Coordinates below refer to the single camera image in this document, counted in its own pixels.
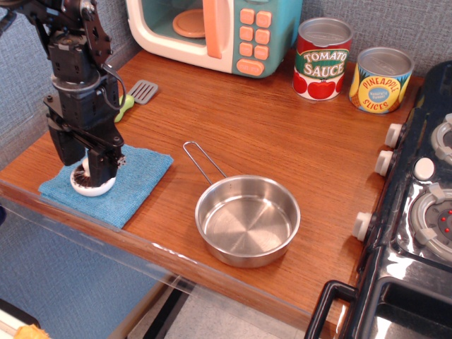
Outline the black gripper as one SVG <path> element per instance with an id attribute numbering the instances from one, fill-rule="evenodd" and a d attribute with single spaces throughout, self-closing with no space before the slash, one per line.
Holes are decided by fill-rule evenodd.
<path id="1" fill-rule="evenodd" d="M 85 157 L 85 148 L 92 148 L 88 151 L 90 183 L 102 186 L 126 162 L 121 152 L 124 139 L 114 125 L 120 107 L 118 80 L 108 72 L 95 72 L 80 83 L 54 74 L 51 81 L 57 94 L 44 103 L 57 154 L 70 166 Z"/>

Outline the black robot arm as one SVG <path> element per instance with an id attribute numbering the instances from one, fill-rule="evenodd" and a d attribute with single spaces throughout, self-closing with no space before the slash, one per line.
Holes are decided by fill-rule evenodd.
<path id="1" fill-rule="evenodd" d="M 125 89 L 117 72 L 107 64 L 111 38 L 103 30 L 96 1 L 2 1 L 5 31 L 24 15 L 35 26 L 52 64 L 47 121 L 54 147 L 64 165 L 86 158 L 88 165 L 73 174 L 86 188 L 111 184 L 124 164 L 124 139 L 114 120 L 125 104 Z"/>

